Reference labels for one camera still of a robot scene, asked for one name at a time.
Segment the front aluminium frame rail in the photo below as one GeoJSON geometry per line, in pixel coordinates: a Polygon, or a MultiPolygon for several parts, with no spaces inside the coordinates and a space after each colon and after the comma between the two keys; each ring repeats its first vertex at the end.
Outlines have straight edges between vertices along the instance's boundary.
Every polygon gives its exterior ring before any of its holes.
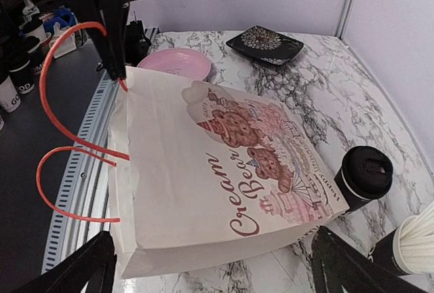
{"type": "MultiPolygon", "coordinates": [[[[110,80],[105,70],[97,66],[99,58],[91,41],[61,58],[60,62],[78,62],[88,73],[89,80],[99,81],[77,135],[95,144],[106,145],[108,122],[115,106],[118,85],[110,80]]],[[[108,198],[107,166],[86,154],[71,152],[60,182],[56,206],[71,213],[104,218],[109,216],[108,198]]],[[[41,272],[53,269],[86,241],[108,229],[107,224],[74,220],[54,212],[41,272]]]]}

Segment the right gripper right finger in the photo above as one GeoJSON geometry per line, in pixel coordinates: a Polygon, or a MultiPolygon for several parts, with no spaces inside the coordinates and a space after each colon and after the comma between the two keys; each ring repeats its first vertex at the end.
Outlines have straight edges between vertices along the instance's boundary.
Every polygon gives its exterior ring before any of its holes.
{"type": "Polygon", "coordinates": [[[312,272],[316,292],[422,292],[368,260],[326,227],[312,241],[312,272]]]}

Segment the cups on background desk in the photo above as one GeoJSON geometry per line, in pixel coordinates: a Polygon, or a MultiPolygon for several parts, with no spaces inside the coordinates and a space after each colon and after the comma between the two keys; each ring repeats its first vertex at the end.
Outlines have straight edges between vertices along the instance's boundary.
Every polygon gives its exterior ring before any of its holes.
{"type": "Polygon", "coordinates": [[[18,28],[1,11],[1,112],[13,113],[21,97],[33,91],[44,65],[43,42],[49,40],[42,20],[32,17],[18,28]]]}

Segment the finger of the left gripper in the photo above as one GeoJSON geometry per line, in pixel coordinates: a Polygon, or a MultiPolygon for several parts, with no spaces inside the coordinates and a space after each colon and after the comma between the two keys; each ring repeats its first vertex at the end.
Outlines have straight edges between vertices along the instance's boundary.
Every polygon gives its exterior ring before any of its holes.
{"type": "Polygon", "coordinates": [[[111,79],[126,79],[125,69],[125,15],[129,3],[125,0],[83,0],[86,22],[97,22],[104,27],[97,36],[96,47],[111,79]]]}

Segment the left aluminium frame post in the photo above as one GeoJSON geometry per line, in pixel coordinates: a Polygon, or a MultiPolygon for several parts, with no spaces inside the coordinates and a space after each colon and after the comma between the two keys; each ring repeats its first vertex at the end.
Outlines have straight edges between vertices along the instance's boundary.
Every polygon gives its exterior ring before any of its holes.
{"type": "Polygon", "coordinates": [[[335,36],[340,40],[343,40],[346,33],[354,2],[355,0],[344,0],[335,32],[335,36]]]}

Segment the bundle of white paper straws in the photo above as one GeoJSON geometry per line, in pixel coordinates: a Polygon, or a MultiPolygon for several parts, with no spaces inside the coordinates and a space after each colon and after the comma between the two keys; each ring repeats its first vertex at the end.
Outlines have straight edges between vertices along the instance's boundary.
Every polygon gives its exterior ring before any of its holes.
{"type": "Polygon", "coordinates": [[[433,202],[402,222],[393,244],[397,263],[406,273],[433,273],[433,202]]]}

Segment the blue white object on desk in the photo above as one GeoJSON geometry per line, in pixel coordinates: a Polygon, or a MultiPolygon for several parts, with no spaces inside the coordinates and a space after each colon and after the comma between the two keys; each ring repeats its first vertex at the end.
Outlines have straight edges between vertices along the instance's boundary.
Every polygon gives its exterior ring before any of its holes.
{"type": "MultiPolygon", "coordinates": [[[[49,32],[52,39],[49,42],[49,47],[57,41],[59,36],[65,34],[68,29],[78,24],[77,18],[69,8],[60,7],[48,15],[43,21],[43,26],[46,32],[49,32]]],[[[73,35],[70,35],[56,50],[54,58],[60,58],[65,56],[76,49],[82,47],[88,40],[87,33],[84,30],[75,31],[73,35]]]]}

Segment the white paper takeout bag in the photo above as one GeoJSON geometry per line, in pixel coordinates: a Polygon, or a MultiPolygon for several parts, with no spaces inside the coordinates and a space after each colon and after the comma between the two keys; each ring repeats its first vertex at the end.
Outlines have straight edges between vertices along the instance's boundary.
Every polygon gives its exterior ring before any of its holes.
{"type": "Polygon", "coordinates": [[[276,100],[125,68],[108,144],[121,278],[181,273],[298,241],[348,204],[296,117],[276,100]]]}

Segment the black cup holding straws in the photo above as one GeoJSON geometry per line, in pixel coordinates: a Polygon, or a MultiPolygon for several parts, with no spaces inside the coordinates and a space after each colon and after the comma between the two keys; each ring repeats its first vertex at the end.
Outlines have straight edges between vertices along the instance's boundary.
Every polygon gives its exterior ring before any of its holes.
{"type": "Polygon", "coordinates": [[[368,252],[367,258],[381,268],[397,276],[414,274],[403,260],[399,235],[401,229],[396,228],[377,242],[368,252]]]}

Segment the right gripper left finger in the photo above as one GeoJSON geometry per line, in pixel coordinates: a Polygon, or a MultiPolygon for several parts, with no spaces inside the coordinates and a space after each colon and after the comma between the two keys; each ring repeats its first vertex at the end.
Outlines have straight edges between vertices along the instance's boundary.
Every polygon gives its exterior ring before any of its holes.
{"type": "Polygon", "coordinates": [[[101,231],[53,269],[14,292],[112,292],[116,262],[113,238],[108,231],[101,231]]]}

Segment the black plastic cup lid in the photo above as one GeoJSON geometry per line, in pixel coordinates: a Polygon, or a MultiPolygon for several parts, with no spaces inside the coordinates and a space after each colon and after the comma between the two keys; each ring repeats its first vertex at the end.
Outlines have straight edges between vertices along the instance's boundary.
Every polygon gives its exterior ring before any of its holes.
{"type": "Polygon", "coordinates": [[[393,164],[374,147],[355,146],[343,157],[338,174],[354,196],[367,200],[380,199],[391,188],[393,164]]]}

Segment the pink round plate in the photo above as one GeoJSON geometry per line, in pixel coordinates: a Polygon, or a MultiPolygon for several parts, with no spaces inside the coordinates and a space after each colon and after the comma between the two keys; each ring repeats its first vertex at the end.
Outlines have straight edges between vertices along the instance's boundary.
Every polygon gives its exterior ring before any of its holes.
{"type": "Polygon", "coordinates": [[[210,74],[212,63],[196,50],[171,48],[150,54],[137,67],[204,81],[210,74]]]}

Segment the black floral patterned tray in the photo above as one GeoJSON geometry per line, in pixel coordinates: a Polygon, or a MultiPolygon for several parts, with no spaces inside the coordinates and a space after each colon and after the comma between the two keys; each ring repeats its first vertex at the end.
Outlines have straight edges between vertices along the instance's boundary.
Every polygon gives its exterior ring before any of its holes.
{"type": "Polygon", "coordinates": [[[253,26],[229,39],[226,44],[246,58],[274,66],[286,64],[304,47],[303,42],[262,26],[253,26]]]}

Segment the single black paper coffee cup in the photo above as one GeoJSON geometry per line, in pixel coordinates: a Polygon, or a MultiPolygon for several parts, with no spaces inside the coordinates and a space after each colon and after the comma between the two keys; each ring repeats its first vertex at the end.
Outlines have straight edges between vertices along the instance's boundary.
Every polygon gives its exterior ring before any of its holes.
{"type": "Polygon", "coordinates": [[[342,168],[339,169],[337,175],[334,178],[338,188],[340,189],[343,197],[345,198],[349,209],[346,211],[347,214],[350,214],[362,207],[364,205],[371,202],[370,199],[364,198],[361,195],[357,194],[346,181],[342,168]]]}

